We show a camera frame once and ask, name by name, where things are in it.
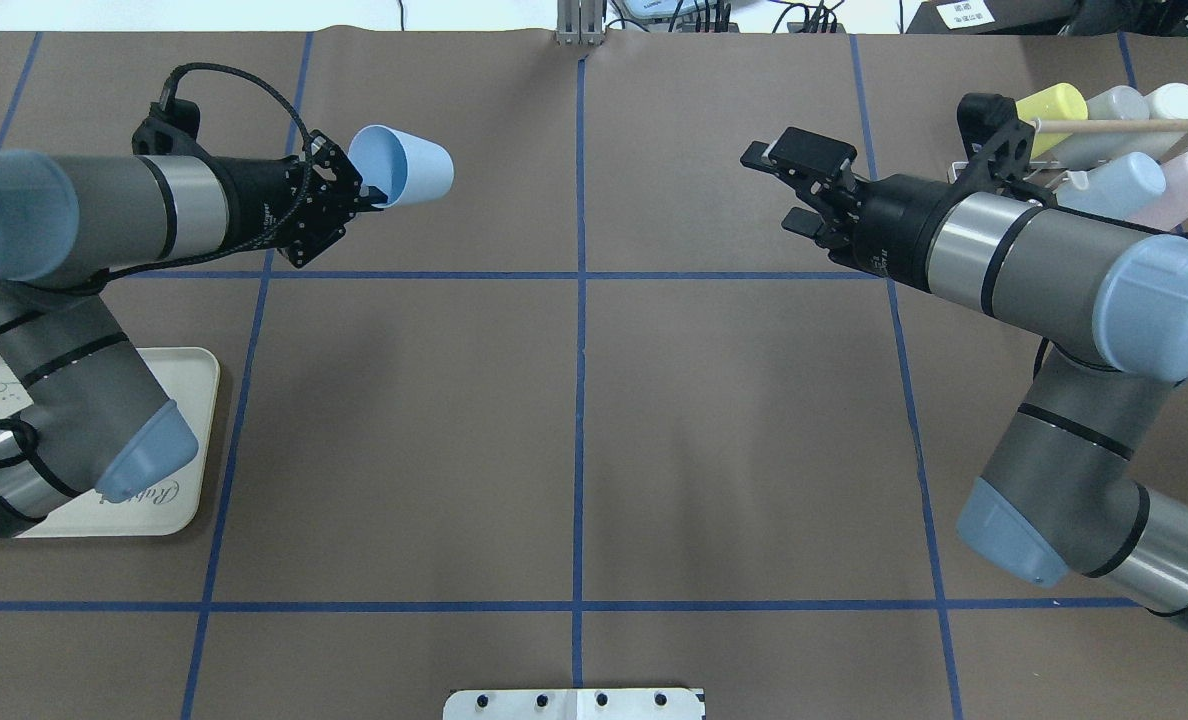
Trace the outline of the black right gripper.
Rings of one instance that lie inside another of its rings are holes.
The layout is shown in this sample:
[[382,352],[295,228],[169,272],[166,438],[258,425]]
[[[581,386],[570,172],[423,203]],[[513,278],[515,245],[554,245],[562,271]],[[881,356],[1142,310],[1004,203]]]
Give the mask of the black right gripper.
[[826,215],[791,208],[782,228],[809,238],[828,259],[928,291],[933,230],[952,184],[909,173],[867,181],[853,173],[855,147],[789,127],[775,143],[748,143],[742,168],[771,173],[796,192],[814,192]]

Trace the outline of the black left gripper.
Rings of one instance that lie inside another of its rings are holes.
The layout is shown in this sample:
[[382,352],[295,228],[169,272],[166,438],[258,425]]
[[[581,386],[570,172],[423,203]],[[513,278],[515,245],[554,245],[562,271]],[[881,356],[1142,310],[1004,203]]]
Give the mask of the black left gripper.
[[220,250],[277,250],[301,269],[341,240],[358,214],[387,208],[388,196],[365,184],[339,143],[318,130],[309,138],[309,154],[216,159],[228,220]]

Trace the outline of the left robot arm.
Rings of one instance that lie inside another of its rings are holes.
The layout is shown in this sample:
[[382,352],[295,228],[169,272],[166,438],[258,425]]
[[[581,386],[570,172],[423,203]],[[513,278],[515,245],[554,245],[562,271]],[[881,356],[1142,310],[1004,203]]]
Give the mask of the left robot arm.
[[132,146],[0,151],[0,359],[30,400],[0,416],[0,543],[88,492],[127,501],[198,455],[102,301],[110,282],[263,250],[302,266],[396,196],[318,131],[273,160],[210,154],[156,122]]

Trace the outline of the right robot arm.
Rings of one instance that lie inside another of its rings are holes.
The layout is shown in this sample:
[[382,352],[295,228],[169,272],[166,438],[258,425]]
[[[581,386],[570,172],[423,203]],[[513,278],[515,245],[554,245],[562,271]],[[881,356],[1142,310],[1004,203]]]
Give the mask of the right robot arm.
[[800,200],[783,228],[1050,350],[975,479],[961,541],[1024,582],[1101,580],[1188,632],[1188,506],[1126,474],[1188,381],[1188,238],[1060,208],[1025,182],[1032,128],[965,143],[954,182],[853,173],[849,143],[786,128],[744,168]]

